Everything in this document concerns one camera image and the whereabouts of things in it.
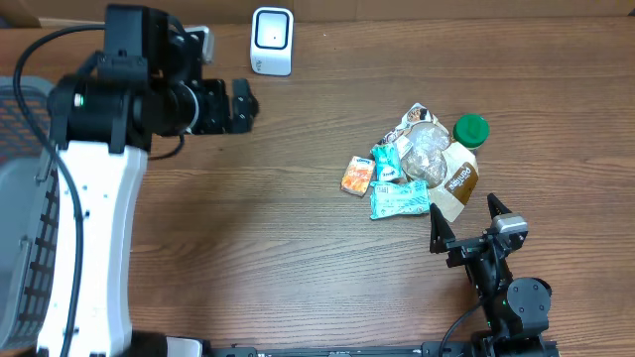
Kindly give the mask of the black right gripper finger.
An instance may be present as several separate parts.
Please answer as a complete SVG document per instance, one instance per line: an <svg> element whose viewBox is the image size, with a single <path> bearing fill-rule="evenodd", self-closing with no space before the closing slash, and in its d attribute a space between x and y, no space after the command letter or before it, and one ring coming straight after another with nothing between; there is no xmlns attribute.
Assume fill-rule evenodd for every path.
<svg viewBox="0 0 635 357"><path fill-rule="evenodd" d="M432 203L430 207L431 217L431 242L432 243L449 243L455 240L450 226L445 220L439 207Z"/></svg>
<svg viewBox="0 0 635 357"><path fill-rule="evenodd" d="M494 193L487 195L487 204L492 219L491 227L503 228L507 223L511 210Z"/></svg>

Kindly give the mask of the teal snack packet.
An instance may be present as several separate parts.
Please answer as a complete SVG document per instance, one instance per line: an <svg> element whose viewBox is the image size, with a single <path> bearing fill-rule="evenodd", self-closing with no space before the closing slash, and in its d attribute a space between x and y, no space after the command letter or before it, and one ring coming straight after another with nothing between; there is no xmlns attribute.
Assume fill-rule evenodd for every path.
<svg viewBox="0 0 635 357"><path fill-rule="evenodd" d="M374 181L370 185L373 187L370 196L372 220L396 215L420 215L430 211L428 185L423 180L401 184Z"/></svg>

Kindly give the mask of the beige Pantree snack bag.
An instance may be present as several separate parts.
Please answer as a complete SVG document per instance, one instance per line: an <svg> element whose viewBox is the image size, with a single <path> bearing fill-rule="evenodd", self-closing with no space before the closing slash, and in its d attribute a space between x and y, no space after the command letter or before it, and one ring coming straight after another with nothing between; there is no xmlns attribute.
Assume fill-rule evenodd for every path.
<svg viewBox="0 0 635 357"><path fill-rule="evenodd" d="M382 139L395 146L401 177L428 186L430 202L454 222L463 212L479 181L475 155L456 140L427 107L414 104Z"/></svg>

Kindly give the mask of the green lid jar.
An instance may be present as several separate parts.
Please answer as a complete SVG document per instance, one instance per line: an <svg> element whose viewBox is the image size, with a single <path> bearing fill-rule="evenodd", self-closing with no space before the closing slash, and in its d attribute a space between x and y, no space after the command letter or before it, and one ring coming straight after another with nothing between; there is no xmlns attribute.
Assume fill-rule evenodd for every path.
<svg viewBox="0 0 635 357"><path fill-rule="evenodd" d="M489 134L489 123L476 113L461 116L452 128L452 137L470 151L482 146Z"/></svg>

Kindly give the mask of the teal tissue pack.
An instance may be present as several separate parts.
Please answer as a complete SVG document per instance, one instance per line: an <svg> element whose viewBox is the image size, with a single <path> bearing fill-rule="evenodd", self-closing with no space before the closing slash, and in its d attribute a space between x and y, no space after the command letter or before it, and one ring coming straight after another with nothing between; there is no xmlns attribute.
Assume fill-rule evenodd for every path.
<svg viewBox="0 0 635 357"><path fill-rule="evenodd" d="M376 162L378 180L395 181L402 178L401 159L393 143L376 145L371 154Z"/></svg>

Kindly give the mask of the orange tissue pack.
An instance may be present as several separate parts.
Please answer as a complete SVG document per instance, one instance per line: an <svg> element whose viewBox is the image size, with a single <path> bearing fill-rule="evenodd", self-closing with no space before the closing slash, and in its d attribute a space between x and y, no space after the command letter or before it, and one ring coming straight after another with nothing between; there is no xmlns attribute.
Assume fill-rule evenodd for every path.
<svg viewBox="0 0 635 357"><path fill-rule="evenodd" d="M345 192L363 196L370 185L374 171L373 160L353 156L341 179L340 188Z"/></svg>

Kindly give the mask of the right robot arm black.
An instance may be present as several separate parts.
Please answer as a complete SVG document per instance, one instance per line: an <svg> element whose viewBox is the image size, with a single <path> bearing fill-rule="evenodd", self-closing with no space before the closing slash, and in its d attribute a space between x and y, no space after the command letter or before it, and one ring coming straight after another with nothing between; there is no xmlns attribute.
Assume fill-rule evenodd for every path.
<svg viewBox="0 0 635 357"><path fill-rule="evenodd" d="M491 225L480 236L455 238L441 210L430 206L433 254L446 253L446 264L464 267L476 290L478 302L460 316L439 342L422 344L424 356L558 356L555 341L542 333L549 328L552 288L539 278L515 279L506 258L522 248L529 233L526 219L512 212L495 194L487 195ZM482 309L486 330L468 341L450 340L456 329Z"/></svg>

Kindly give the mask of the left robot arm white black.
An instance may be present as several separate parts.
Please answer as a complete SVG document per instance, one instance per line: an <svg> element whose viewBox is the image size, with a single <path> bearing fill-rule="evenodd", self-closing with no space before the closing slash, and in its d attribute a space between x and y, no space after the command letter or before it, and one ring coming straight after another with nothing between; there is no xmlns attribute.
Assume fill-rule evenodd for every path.
<svg viewBox="0 0 635 357"><path fill-rule="evenodd" d="M247 80L206 79L205 26L145 6L106 10L103 48L49 96L60 213L52 294L38 351L118 356L131 345L128 306L135 204L156 136L244 134L259 105Z"/></svg>

